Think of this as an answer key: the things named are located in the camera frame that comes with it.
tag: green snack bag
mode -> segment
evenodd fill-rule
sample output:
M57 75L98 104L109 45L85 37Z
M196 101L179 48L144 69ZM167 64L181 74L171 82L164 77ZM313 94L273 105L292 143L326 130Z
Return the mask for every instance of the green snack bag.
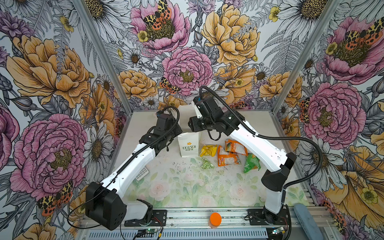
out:
M203 165L201 166L202 169L215 168L215 166L206 158L203 158L202 161L203 161Z
M251 169L259 169L261 166L259 163L259 158L253 155L252 153L248 154L247 160L245 161L244 173L249 172Z

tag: orange bottle cap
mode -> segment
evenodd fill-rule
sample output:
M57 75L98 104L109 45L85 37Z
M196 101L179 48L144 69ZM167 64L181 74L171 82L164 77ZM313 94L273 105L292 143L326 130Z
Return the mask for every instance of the orange bottle cap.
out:
M218 227L221 224L220 214L218 214L217 212L212 213L211 216L209 217L209 222L213 226Z

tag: table surface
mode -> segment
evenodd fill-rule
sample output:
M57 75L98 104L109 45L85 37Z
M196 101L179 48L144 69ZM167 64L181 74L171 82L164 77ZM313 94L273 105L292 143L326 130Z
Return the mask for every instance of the table surface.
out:
M180 111L180 125L187 130L189 115ZM241 114L260 134L278 136L269 112L242 111ZM129 123L123 145L119 151L114 169L117 168L134 150L141 136L156 124L155 112L134 112ZM209 138L206 131L200 137L200 148L204 144L224 146L227 136L218 141ZM272 142L283 148L281 141ZM169 146L169 152L163 149L146 167L149 174L136 181L128 188L123 201L143 199L155 208L163 207L259 207L264 206L266 188L261 178L266 167L260 163L261 169L253 169L244 173L245 156L239 155L241 165L217 166L215 157L205 156L215 167L202 169L202 159L181 157L177 139ZM292 169L287 181L296 180ZM285 202L288 205L302 203L309 205L300 184L287 189Z

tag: floral tablecloth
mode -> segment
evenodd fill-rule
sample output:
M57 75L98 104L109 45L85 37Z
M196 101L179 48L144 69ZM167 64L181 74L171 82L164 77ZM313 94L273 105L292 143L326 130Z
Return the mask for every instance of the floral tablecloth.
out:
M264 206L266 188L261 178L266 167L262 163L261 170L245 174L245 156L239 156L241 165L223 167L217 166L217 155L205 157L215 168L202 169L200 157L180 157L178 144L172 144L169 152L164 149L146 166L150 173L140 181L134 180L124 199L143 199L155 208ZM288 181L295 179L292 170ZM287 192L285 202L289 205L309 205L299 184L289 187Z

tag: small jar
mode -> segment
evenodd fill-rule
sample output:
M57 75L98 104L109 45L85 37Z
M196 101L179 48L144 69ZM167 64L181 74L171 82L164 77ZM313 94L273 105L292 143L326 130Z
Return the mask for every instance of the small jar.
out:
M220 224L221 224L221 215L218 214L217 212L212 213L211 216L209 217L208 225L211 228L217 228L218 226L220 226Z

